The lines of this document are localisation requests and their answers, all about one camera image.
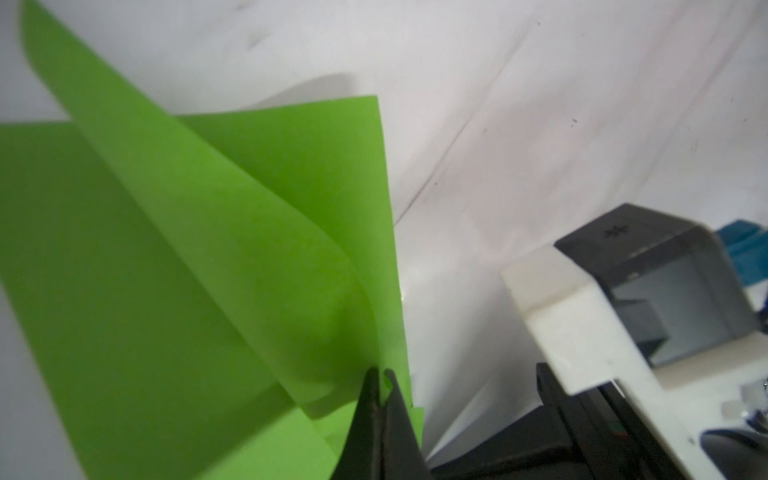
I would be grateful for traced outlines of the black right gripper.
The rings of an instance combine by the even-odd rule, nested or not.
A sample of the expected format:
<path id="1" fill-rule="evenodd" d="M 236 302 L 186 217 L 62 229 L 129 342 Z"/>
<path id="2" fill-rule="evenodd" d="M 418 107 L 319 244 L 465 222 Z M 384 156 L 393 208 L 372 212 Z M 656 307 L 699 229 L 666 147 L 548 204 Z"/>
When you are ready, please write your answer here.
<path id="1" fill-rule="evenodd" d="M 536 374 L 543 405 L 433 468 L 435 479 L 684 477 L 613 383 L 570 396 L 547 364 Z"/>

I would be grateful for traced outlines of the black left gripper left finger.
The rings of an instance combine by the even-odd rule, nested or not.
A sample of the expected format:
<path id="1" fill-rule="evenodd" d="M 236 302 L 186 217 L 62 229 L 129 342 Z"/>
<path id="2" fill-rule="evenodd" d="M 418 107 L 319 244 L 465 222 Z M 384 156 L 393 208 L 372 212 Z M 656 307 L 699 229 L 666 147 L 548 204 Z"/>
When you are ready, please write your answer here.
<path id="1" fill-rule="evenodd" d="M 378 480 L 382 475 L 382 412 L 379 370 L 370 369 L 331 480 Z"/>

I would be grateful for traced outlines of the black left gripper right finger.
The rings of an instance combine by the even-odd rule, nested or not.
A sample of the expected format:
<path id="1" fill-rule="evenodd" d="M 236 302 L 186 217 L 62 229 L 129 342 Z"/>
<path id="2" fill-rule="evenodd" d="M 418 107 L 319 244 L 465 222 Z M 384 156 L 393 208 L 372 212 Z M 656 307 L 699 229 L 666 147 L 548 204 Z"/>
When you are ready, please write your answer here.
<path id="1" fill-rule="evenodd" d="M 386 480 L 432 480 L 410 421 L 396 375 L 384 371 L 391 387 L 382 406 L 381 478 Z"/>

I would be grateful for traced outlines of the green square paper sheet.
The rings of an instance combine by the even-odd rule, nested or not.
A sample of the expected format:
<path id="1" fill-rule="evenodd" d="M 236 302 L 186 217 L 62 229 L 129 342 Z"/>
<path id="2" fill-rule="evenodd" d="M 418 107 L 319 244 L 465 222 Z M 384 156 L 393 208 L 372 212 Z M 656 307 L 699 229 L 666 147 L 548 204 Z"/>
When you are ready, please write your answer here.
<path id="1" fill-rule="evenodd" d="M 374 96 L 177 117 L 21 4 L 63 122 L 1 128 L 1 283 L 89 479 L 326 479 L 411 393 Z"/>

